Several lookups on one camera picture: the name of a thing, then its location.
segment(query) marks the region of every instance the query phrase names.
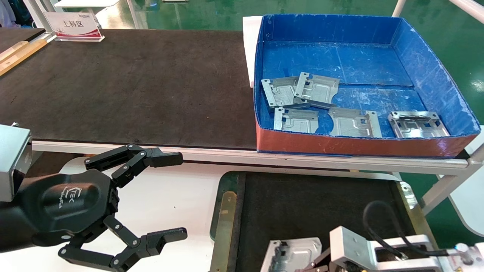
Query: black robotic gripper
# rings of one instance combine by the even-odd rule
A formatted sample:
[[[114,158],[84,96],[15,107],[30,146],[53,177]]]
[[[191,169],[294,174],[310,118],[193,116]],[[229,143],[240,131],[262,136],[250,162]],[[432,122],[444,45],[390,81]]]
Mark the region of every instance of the black robotic gripper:
[[[159,255],[167,242],[187,238],[186,229],[148,233],[140,238],[116,220],[118,188],[147,167],[183,163],[179,152],[163,153],[129,144],[87,158],[86,172],[24,180],[12,202],[0,202],[0,252],[66,241],[59,256],[70,263],[125,272],[141,258]],[[122,165],[111,177],[101,171]],[[81,249],[109,229],[126,248],[116,256]]]

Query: sign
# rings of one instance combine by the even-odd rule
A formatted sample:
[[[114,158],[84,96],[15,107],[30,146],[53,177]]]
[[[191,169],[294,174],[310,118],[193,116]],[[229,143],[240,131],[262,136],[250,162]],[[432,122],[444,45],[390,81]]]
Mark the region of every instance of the sign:
[[[100,42],[104,39],[92,13],[44,12],[60,41]]]

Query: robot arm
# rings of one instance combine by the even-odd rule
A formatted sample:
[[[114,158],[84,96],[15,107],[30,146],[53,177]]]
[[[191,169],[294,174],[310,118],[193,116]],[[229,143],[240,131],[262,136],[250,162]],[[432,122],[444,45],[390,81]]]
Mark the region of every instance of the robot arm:
[[[2,152],[0,156],[0,192],[8,189],[0,199],[0,252],[69,242],[59,250],[68,262],[124,272],[141,258],[159,255],[167,242],[187,238],[183,227],[137,237],[114,216],[120,200],[118,188],[149,166],[182,164],[181,153],[129,144],[86,159],[86,172],[23,180],[31,162],[30,131],[1,125],[0,129],[5,132],[0,133],[1,140],[9,141],[12,155]],[[111,177],[101,172],[119,165]],[[126,244],[121,253],[111,256],[81,249],[107,229]]]

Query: dark work surface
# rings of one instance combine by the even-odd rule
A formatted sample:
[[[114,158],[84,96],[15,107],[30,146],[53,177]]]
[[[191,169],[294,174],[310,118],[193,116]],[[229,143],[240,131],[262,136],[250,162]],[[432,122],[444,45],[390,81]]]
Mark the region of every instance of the dark work surface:
[[[44,32],[44,29],[0,28],[0,53],[18,42],[29,42]]]
[[[42,140],[256,148],[241,31],[102,32],[0,78],[0,123]]]
[[[245,175],[237,272],[259,272],[270,240],[319,237],[325,250],[329,247],[329,232],[338,226],[369,239],[362,216],[365,206],[373,200],[393,205],[405,233],[415,234],[394,181],[251,172]],[[396,237],[383,211],[371,213],[370,225],[383,238]]]

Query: gripper logo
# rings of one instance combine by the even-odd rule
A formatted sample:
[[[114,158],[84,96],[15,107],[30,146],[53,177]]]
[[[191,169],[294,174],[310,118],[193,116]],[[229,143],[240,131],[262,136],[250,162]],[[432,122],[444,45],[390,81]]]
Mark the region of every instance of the gripper logo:
[[[69,199],[68,203],[70,202],[75,202],[75,198],[78,198],[81,196],[81,191],[82,189],[79,187],[74,187],[71,189],[67,189],[68,186],[65,186],[62,192],[60,193],[59,197],[59,209],[62,208],[64,204],[64,199],[67,200]]]

